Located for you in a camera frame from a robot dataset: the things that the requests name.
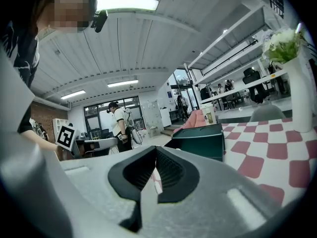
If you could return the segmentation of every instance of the dark green box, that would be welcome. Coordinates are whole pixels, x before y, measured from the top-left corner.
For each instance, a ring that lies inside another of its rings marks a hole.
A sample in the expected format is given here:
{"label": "dark green box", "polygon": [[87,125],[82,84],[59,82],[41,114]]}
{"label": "dark green box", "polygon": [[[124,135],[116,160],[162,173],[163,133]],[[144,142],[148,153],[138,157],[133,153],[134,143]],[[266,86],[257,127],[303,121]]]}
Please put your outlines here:
{"label": "dark green box", "polygon": [[224,136],[220,123],[204,127],[181,129],[165,146],[203,157],[223,161]]}

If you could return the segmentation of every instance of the checkered tablecloth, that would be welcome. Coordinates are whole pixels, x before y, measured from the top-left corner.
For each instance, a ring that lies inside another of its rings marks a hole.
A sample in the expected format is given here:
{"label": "checkered tablecloth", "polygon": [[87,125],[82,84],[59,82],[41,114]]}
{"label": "checkered tablecloth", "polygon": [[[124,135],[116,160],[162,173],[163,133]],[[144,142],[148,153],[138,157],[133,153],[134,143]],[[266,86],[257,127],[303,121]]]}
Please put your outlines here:
{"label": "checkered tablecloth", "polygon": [[317,164],[317,120],[308,133],[292,119],[222,124],[224,162],[285,206],[301,196]]}

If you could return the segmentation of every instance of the flower vase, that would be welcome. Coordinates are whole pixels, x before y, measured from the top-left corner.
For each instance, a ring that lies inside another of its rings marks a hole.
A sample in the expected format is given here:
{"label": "flower vase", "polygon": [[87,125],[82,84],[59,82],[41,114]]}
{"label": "flower vase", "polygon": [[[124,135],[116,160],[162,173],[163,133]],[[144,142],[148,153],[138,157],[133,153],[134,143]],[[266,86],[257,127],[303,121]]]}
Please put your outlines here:
{"label": "flower vase", "polygon": [[297,132],[308,132],[312,129],[313,112],[310,102],[308,82],[305,78],[298,57],[283,64],[287,71],[292,100],[293,129]]}

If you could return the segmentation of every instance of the brick wall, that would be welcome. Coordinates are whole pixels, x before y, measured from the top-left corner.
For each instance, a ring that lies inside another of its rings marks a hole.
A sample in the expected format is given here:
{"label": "brick wall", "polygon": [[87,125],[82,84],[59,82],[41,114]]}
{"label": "brick wall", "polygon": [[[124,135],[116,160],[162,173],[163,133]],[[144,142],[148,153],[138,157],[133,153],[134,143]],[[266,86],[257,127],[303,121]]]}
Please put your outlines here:
{"label": "brick wall", "polygon": [[67,111],[46,106],[41,103],[32,102],[31,118],[43,124],[44,129],[49,135],[50,142],[55,143],[53,119],[68,119]]}

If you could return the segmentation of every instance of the red and white checkered pattern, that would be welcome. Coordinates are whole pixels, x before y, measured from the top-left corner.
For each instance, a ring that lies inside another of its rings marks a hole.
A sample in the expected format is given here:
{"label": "red and white checkered pattern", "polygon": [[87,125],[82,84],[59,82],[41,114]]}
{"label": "red and white checkered pattern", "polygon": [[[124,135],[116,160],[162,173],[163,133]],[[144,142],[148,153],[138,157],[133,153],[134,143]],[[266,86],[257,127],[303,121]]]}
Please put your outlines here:
{"label": "red and white checkered pattern", "polygon": [[317,126],[298,133],[292,119],[278,119],[222,127],[226,164],[259,184],[282,206],[305,192],[317,164]]}

